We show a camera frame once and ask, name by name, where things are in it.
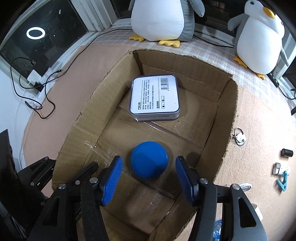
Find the white wall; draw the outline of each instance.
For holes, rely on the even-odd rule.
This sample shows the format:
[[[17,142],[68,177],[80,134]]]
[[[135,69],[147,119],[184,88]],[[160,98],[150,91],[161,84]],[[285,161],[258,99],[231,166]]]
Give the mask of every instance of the white wall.
[[[24,91],[15,83],[16,91],[23,96]],[[10,145],[12,147],[13,157],[19,159],[21,156],[22,168],[25,168],[25,160],[20,148],[26,125],[32,114],[32,111],[26,106],[24,100],[18,97],[12,86],[11,77],[0,70],[0,132],[8,129]]]

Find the teal clip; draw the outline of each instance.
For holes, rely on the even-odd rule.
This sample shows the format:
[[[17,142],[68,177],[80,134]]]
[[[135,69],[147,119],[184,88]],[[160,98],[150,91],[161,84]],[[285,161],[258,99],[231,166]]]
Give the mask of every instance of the teal clip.
[[[280,180],[277,180],[277,184],[280,186],[280,188],[283,190],[283,191],[286,191],[287,190],[287,180],[288,180],[288,174],[287,174],[287,171],[284,171],[284,180],[281,182]]]

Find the silver screw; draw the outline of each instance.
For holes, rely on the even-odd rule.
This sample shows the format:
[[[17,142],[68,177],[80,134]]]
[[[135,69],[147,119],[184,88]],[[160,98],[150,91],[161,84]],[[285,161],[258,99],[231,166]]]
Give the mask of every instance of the silver screw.
[[[66,184],[61,183],[61,184],[59,185],[59,189],[65,189],[65,188],[66,188]]]
[[[202,184],[207,184],[209,181],[208,181],[208,179],[206,179],[206,178],[201,178],[201,179],[200,179],[200,182],[201,182]]]
[[[90,183],[97,183],[98,182],[98,178],[96,177],[92,177],[90,180],[89,180]]]
[[[240,189],[240,186],[238,184],[232,184],[232,188],[234,190],[239,190]]]

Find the blue ball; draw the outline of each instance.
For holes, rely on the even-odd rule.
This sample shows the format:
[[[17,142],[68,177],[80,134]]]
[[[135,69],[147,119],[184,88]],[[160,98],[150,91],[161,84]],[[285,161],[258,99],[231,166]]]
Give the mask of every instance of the blue ball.
[[[168,155],[156,142],[143,142],[131,154],[133,172],[141,178],[159,177],[167,166]]]

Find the blue plastic object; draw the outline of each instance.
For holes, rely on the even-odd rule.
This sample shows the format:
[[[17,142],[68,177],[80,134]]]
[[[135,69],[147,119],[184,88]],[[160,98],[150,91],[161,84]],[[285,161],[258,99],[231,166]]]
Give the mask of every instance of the blue plastic object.
[[[215,227],[214,227],[214,232],[213,232],[213,237],[215,239],[220,239],[221,235],[221,227],[222,227],[222,220],[218,220],[215,222]]]
[[[122,158],[116,156],[108,168],[102,170],[102,179],[99,187],[102,192],[102,204],[106,206],[113,198],[117,183],[122,172]]]
[[[196,201],[196,196],[198,193],[197,179],[193,176],[191,169],[182,156],[176,158],[175,165],[177,176],[179,178],[179,182],[186,201],[193,205],[193,203]]]
[[[167,166],[167,153],[156,142],[143,142],[131,154],[133,172],[141,178],[157,178]]]
[[[282,191],[287,190],[287,181],[288,181],[288,174],[287,174],[287,171],[284,171],[284,180],[282,182],[279,179],[276,181],[277,184],[282,189]]]

